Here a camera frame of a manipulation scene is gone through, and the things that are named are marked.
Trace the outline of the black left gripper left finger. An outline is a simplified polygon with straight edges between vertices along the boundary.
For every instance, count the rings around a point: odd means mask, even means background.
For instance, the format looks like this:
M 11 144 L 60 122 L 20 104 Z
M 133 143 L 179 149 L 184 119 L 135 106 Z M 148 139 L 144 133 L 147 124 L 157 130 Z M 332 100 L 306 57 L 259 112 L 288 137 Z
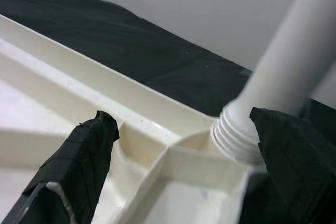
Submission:
M 3 223 L 91 223 L 110 170 L 116 120 L 97 111 L 38 169 Z

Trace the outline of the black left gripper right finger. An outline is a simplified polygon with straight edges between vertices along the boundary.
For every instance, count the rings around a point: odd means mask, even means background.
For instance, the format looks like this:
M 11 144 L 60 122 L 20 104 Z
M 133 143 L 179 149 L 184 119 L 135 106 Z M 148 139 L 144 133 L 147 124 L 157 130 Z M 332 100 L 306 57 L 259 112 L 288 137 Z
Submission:
M 252 108 L 268 174 L 296 223 L 335 223 L 335 146 L 312 124 Z

